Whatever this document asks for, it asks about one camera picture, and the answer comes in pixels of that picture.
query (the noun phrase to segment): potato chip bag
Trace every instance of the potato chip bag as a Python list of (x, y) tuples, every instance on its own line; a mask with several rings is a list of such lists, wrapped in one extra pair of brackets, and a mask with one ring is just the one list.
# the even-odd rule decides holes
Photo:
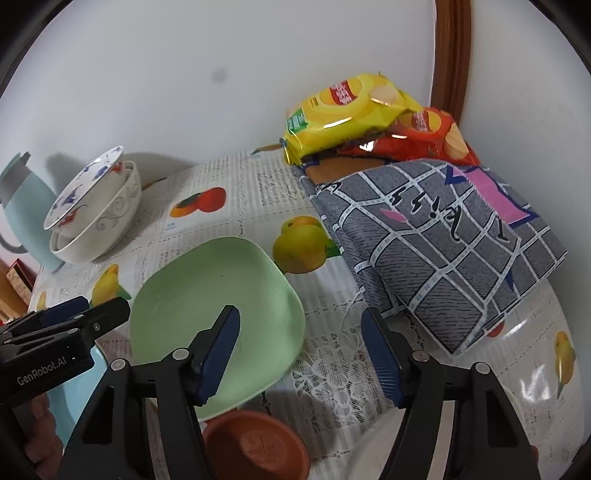
[(402, 113), (385, 131), (337, 148), (337, 155), (395, 161), (436, 158), (455, 165), (480, 165), (452, 116), (433, 107)]
[(383, 75), (361, 73), (304, 100), (287, 118), (281, 143), (288, 164), (305, 155), (384, 130), (421, 106)]

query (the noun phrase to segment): gray patterned cloth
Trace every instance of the gray patterned cloth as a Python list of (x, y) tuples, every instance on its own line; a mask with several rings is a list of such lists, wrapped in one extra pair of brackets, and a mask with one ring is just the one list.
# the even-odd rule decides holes
[(316, 186), (294, 172), (340, 245), (365, 300), (398, 302), (459, 354), (563, 260), (550, 227), (484, 167), (392, 163)]

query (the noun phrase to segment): white wall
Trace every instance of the white wall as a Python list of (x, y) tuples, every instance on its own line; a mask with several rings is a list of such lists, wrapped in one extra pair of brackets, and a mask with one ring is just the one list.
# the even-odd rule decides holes
[(527, 0), (472, 0), (462, 133), (569, 250), (550, 277), (569, 322), (591, 432), (591, 76)]
[(277, 142), (286, 109), (362, 71), (426, 103), (433, 18), (433, 0), (74, 0), (0, 98), (0, 167), (28, 150), (61, 190), (122, 144), (155, 180)]

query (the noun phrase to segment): bowl rim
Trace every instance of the bowl rim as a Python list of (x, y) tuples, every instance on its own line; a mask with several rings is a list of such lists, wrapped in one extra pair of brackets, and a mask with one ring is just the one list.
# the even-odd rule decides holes
[(109, 203), (105, 206), (105, 208), (103, 208), (100, 213), (94, 218), (94, 220), (91, 221), (91, 223), (89, 223), (86, 228), (84, 228), (84, 230), (82, 230), (78, 235), (76, 235), (75, 238), (72, 239), (72, 241), (70, 241), (67, 245), (65, 245), (64, 247), (57, 249), (57, 248), (53, 248), (53, 246), (55, 245), (57, 247), (57, 239), (60, 236), (60, 232), (56, 232), (55, 230), (51, 231), (51, 237), (49, 239), (49, 250), (51, 251), (51, 253), (60, 253), (63, 252), (66, 248), (68, 248), (70, 245), (72, 245), (74, 242), (76, 242), (76, 240), (78, 240), (79, 238), (81, 238), (86, 231), (95, 224), (97, 218), (99, 218), (110, 206), (111, 203), (113, 203), (113, 200), (115, 200), (118, 196), (119, 193), (121, 191), (123, 191), (123, 189), (127, 186), (128, 182), (131, 180), (132, 178), (132, 173), (135, 171), (137, 173), (137, 165), (135, 164), (134, 161), (132, 160), (125, 160), (123, 162), (123, 167), (125, 169), (127, 169), (126, 165), (130, 165), (131, 168), (130, 173), (129, 173), (129, 177), (125, 180), (125, 183), (123, 184), (123, 186), (119, 189), (119, 191), (115, 194), (115, 196), (113, 198), (111, 198), (111, 200), (109, 201)]
[(60, 220), (62, 220), (68, 213), (70, 213), (70, 211), (76, 206), (78, 205), (78, 203), (94, 188), (96, 187), (100, 181), (102, 179), (104, 179), (106, 177), (106, 175), (113, 169), (113, 167), (115, 166), (115, 164), (119, 161), (119, 159), (121, 158), (121, 156), (123, 155), (125, 149), (123, 147), (123, 145), (119, 145), (117, 147), (113, 147), (108, 149), (106, 152), (103, 152), (101, 155), (99, 155), (98, 157), (96, 157), (92, 162), (90, 162), (88, 165), (84, 166), (84, 168), (82, 168), (77, 174), (76, 176), (70, 180), (70, 182), (68, 183), (68, 185), (66, 185), (62, 191), (60, 192), (59, 195), (57, 195), (56, 197), (56, 201), (53, 203), (53, 205), (55, 205), (57, 203), (57, 201), (59, 199), (61, 199), (61, 197), (63, 197), (64, 192), (66, 192), (67, 190), (70, 190), (72, 188), (72, 185), (75, 183), (75, 180), (78, 178), (78, 175), (80, 175), (80, 173), (87, 167), (90, 167), (91, 165), (93, 165), (94, 163), (98, 162), (104, 155), (108, 155), (108, 154), (112, 154), (115, 153), (115, 157), (111, 160), (111, 163), (109, 165), (109, 168), (107, 168), (103, 173), (100, 174), (100, 177), (97, 179), (97, 181), (95, 181), (94, 183), (92, 183), (90, 185), (90, 187), (88, 188), (88, 190), (86, 190), (76, 201), (74, 201), (72, 204), (70, 204), (70, 206), (59, 216), (57, 217), (53, 222), (51, 222), (51, 224), (47, 221), (47, 219), (49, 218), (49, 216), (51, 215), (52, 211), (53, 211), (53, 205), (52, 207), (50, 207), (49, 212), (47, 212), (47, 214), (45, 215), (45, 220), (43, 220), (43, 229), (44, 230), (50, 230), (51, 228), (55, 227)]

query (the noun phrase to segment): lace tablecloth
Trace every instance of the lace tablecloth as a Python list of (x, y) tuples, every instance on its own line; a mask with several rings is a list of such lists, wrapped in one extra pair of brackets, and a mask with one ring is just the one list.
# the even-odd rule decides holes
[[(213, 187), (227, 193), (223, 208), (171, 218), (171, 208)], [(132, 296), (158, 269), (204, 241), (225, 235), (244, 236), (271, 255), (283, 222), (298, 215), (317, 216), (310, 200), (280, 151), (238, 154), (201, 164), (156, 183), (142, 193), (132, 226), (117, 246), (88, 265), (65, 265), (55, 274), (42, 271), (31, 308), (77, 295), (92, 287), (112, 264), (119, 283)], [(311, 459), (309, 478), (343, 478), (360, 436), (392, 408), (381, 391), (367, 356), (359, 322), (365, 305), (344, 260), (327, 259), (317, 270), (286, 274), (301, 298), (307, 333), (292, 369), (244, 407), (266, 411), (291, 426), (303, 439)], [(582, 393), (578, 367), (560, 395), (554, 373), (554, 339), (569, 332), (548, 281), (511, 313), (500, 334), (486, 339), (459, 359), (447, 357), (428, 334), (403, 314), (389, 319), (415, 347), (448, 364), (469, 366), (486, 361), (519, 405), (530, 443), (539, 454), (544, 479), (558, 478), (583, 440)], [(99, 341), (109, 361), (133, 362), (127, 324)], [(157, 478), (168, 478), (155, 414), (150, 418)]]

